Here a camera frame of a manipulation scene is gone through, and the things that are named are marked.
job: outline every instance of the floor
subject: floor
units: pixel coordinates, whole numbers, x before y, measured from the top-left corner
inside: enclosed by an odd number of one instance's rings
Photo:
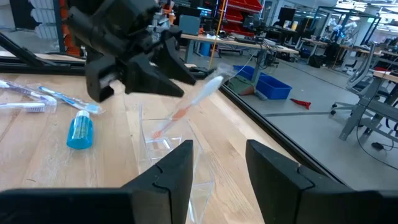
[[[180,56],[184,55],[185,52],[182,50]],[[192,63],[207,67],[209,59],[194,54]],[[222,58],[215,55],[213,65],[220,62],[244,65],[248,59],[248,55],[239,56],[237,53],[224,54]],[[248,65],[253,67],[255,62],[249,62]],[[335,101],[352,104],[358,102],[355,94],[345,90],[348,75],[327,68],[313,68],[305,63],[281,60],[278,68],[267,68],[263,72],[290,85],[293,89],[289,98],[310,101],[310,110],[290,100],[260,100],[254,95],[243,96],[244,101],[353,189],[397,188],[398,170],[382,164],[363,151],[366,150],[379,160],[398,167],[397,150],[376,151],[371,147],[371,143],[376,141],[391,146],[391,140],[378,133],[372,133],[369,137],[362,136],[364,128],[358,129],[358,138],[363,150],[358,143],[356,130],[347,141],[338,139],[349,117],[349,111],[339,111],[331,116],[331,105]]]

